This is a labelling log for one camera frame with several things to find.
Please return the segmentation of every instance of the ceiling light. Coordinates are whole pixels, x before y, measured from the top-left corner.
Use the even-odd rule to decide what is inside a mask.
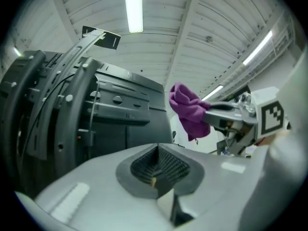
[[[256,49],[243,61],[244,65],[247,65],[254,57],[258,54],[258,52],[265,46],[265,44],[270,40],[270,38],[273,36],[273,32],[270,31],[265,38],[262,40],[262,42],[256,47]]]
[[[130,33],[143,32],[142,0],[125,0]]]
[[[21,53],[18,51],[16,47],[13,48],[17,56],[21,56]]]
[[[214,95],[216,92],[218,92],[220,89],[222,89],[223,86],[222,85],[219,85],[215,88],[215,90],[213,90],[209,95],[205,96],[202,101],[208,99],[209,97],[211,97],[212,95]]]

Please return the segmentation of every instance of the purple towel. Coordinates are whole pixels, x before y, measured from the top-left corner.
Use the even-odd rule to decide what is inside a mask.
[[[188,141],[205,137],[210,133],[210,126],[202,122],[205,111],[210,108],[210,103],[202,101],[187,86],[177,82],[170,90],[169,103],[178,114],[188,134]]]

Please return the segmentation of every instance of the ceiling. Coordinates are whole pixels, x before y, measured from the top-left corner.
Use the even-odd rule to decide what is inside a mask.
[[[93,46],[88,56],[150,78],[166,94],[180,81],[211,100],[239,89],[294,43],[289,12],[278,0],[143,0],[144,31],[128,31],[125,0],[29,0],[20,11],[3,57],[7,68],[20,51],[66,52],[82,26],[122,36],[116,51]],[[243,60],[272,30],[272,40],[245,66]],[[168,114],[173,114],[166,95]]]

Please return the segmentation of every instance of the textured black grille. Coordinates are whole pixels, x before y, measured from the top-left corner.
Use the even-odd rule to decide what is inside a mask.
[[[136,178],[146,184],[151,184],[153,177],[165,178],[169,187],[173,187],[175,183],[186,177],[190,171],[187,163],[160,147],[156,147],[136,159],[131,164],[130,169]]]

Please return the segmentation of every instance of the wire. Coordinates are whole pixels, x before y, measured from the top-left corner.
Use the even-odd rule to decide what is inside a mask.
[[[26,147],[27,147],[27,145],[28,145],[28,143],[29,143],[29,140],[30,140],[30,135],[31,135],[31,133],[32,133],[32,130],[33,130],[33,128],[34,128],[34,126],[35,126],[35,124],[36,124],[36,122],[37,122],[37,120],[38,120],[38,117],[39,117],[39,115],[40,115],[40,113],[41,113],[41,111],[42,111],[42,109],[43,109],[45,103],[47,102],[47,100],[49,99],[49,97],[52,95],[52,93],[57,89],[57,87],[58,87],[62,82],[66,81],[67,79],[69,79],[70,77],[72,77],[74,74],[75,74],[75,73],[73,73],[73,74],[71,74],[71,75],[65,77],[63,80],[61,80],[61,81],[51,90],[51,92],[48,94],[48,96],[46,97],[45,101],[43,102],[42,106],[39,108],[38,113],[37,113],[37,115],[35,116],[34,122],[33,122],[32,126],[31,126],[31,128],[30,128],[30,130],[29,130],[28,136],[27,136],[27,138],[26,138],[26,142],[25,142],[24,147],[23,147],[23,150],[22,150],[21,159],[20,159],[20,178],[22,178],[21,176],[22,176],[22,171],[23,171],[23,161],[24,161],[24,157],[25,157]]]
[[[93,137],[92,137],[92,124],[93,124],[93,117],[94,117],[94,109],[95,109],[95,103],[96,103],[96,99],[97,99],[97,94],[98,94],[98,91],[99,91],[99,88],[100,88],[100,82],[98,80],[98,78],[96,77],[96,75],[94,75],[94,77],[96,78],[97,80],[97,88],[96,88],[96,92],[95,92],[95,96],[94,96],[94,101],[93,101],[93,105],[92,105],[92,110],[91,110],[91,115],[90,115],[90,122],[89,122],[89,130],[88,130],[88,133],[89,133],[89,141],[90,141],[90,146],[89,146],[89,150],[88,150],[88,157],[90,159],[90,150],[93,146]]]

